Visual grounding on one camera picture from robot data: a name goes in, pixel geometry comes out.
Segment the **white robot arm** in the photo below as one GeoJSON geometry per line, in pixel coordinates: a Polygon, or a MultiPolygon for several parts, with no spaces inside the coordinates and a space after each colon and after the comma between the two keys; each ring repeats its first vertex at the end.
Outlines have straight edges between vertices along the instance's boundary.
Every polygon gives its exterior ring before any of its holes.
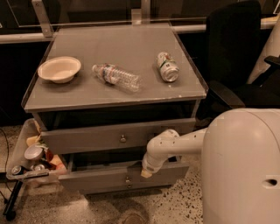
{"type": "Polygon", "coordinates": [[[204,224],[280,224],[279,108],[232,109],[183,136],[168,129],[148,142],[141,175],[198,152],[204,224]]]}

